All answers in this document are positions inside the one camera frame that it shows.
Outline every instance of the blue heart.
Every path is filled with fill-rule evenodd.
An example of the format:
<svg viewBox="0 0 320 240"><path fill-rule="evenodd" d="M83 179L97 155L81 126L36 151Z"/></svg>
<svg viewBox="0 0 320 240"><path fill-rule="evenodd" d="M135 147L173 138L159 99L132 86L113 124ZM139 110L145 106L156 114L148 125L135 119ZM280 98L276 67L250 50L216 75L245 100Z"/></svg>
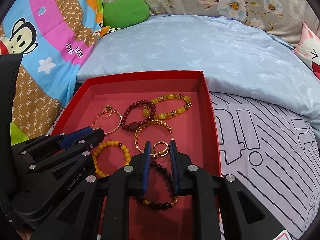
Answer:
<svg viewBox="0 0 320 240"><path fill-rule="evenodd" d="M44 7L44 6L41 6L40 9L39 9L39 11L38 11L38 15L39 15L39 16L40 16L40 15L43 15L43 14L45 13L45 11L46 11L45 7Z"/></svg>

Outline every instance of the light blue blanket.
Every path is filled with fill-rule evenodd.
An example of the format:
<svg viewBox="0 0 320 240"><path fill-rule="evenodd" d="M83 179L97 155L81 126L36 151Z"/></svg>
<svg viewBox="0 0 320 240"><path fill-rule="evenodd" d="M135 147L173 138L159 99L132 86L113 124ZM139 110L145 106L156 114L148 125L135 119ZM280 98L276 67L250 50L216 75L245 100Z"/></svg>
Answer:
<svg viewBox="0 0 320 240"><path fill-rule="evenodd" d="M78 81L119 72L202 70L210 91L277 104L306 116L320 143L320 81L264 31L225 17L151 17L97 42Z"/></svg>

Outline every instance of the gold bracelet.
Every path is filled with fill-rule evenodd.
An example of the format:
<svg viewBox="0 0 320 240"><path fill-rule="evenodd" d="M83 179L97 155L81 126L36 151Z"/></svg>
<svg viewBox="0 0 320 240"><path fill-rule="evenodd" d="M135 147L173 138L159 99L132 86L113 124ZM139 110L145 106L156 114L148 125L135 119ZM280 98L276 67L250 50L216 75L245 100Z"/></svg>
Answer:
<svg viewBox="0 0 320 240"><path fill-rule="evenodd" d="M148 123L140 126L134 133L134 137L133 137L133 140L134 140L134 145L136 146L137 150L141 153L143 153L143 151L139 148L138 146L138 137L139 137L139 134L140 132L150 126L150 125L153 125L153 124L157 124L157 125L161 125L162 127L166 128L170 133L172 133L172 129L169 125L167 125L165 122L162 122L161 120L152 120L152 121L149 121ZM157 158L157 157L164 157L169 151L169 147L167 146L164 150L162 150L161 152L158 152L158 153L151 153L151 156L153 156L154 158Z"/></svg>
<svg viewBox="0 0 320 240"><path fill-rule="evenodd" d="M100 116L103 116L103 117L105 117L105 118L109 118L109 117L112 115L112 113L117 113L117 114L120 116L120 122L119 122L119 124L117 125L117 127L116 127L115 129L113 129L113 130L110 131L110 132L105 132L104 135L107 136L107 135L115 132L116 130L118 130L118 129L120 128L120 125L121 125L121 122L122 122L122 115L121 115L118 111L113 110L111 105L106 105L106 108L105 108L100 114L98 114L98 115L93 119L93 121L92 121L92 128L93 128L93 130L96 130L96 129L98 129L98 128L100 128L100 127L102 126L102 125L101 125L101 126L99 126L99 127L97 127L97 128L94 127L96 121L98 120L98 118L99 118Z"/></svg>
<svg viewBox="0 0 320 240"><path fill-rule="evenodd" d="M172 118L174 116L177 116L178 114L183 114L185 111L188 111L189 108L192 106L191 103L191 98L182 94L168 94L168 95L164 95L164 96L160 96L157 98L154 98L151 100L152 103L154 103L155 105L158 104L161 101L165 101L167 99L172 100L172 99L182 99L185 101L185 105L178 107L176 110L168 112L168 113L160 113L160 114L155 114L154 119L167 119L167 118ZM149 107L145 106L145 109L143 110L143 115L144 116L148 116L149 113Z"/></svg>
<svg viewBox="0 0 320 240"><path fill-rule="evenodd" d="M101 170L99 170L98 168L98 162L97 162L97 156L98 154L101 152L101 150L105 147L108 146L118 146L121 150L124 151L124 157L125 157L125 163L124 166L129 165L130 161L131 161L131 157L130 157L130 153L129 153L129 149L122 143L120 143L119 141L106 141L103 142L102 144L100 144L97 149L95 150L95 152L92 154L92 159L94 162L94 166L96 167L96 173L100 176L100 177L106 177L106 176L110 176L109 174L104 174Z"/></svg>

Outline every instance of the colorful blanket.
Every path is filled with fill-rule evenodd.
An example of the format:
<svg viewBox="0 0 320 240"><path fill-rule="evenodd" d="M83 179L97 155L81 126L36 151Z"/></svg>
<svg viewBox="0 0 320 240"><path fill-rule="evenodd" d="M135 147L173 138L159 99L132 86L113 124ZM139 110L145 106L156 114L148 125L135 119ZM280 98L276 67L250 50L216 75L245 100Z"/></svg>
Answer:
<svg viewBox="0 0 320 240"><path fill-rule="evenodd" d="M23 53L12 121L45 134L70 101L102 27L102 0L16 0L0 25L0 54Z"/></svg>

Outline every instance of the pillow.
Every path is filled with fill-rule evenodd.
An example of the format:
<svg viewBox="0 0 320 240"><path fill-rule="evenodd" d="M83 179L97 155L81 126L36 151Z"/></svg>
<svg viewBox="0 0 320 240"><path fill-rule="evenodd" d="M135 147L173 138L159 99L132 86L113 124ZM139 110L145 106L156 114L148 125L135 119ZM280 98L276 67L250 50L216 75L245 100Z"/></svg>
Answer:
<svg viewBox="0 0 320 240"><path fill-rule="evenodd" d="M117 0L103 5L103 24L111 28L126 28L149 17L149 6L143 0Z"/></svg>
<svg viewBox="0 0 320 240"><path fill-rule="evenodd" d="M293 52L320 79L320 38L305 23L301 40Z"/></svg>

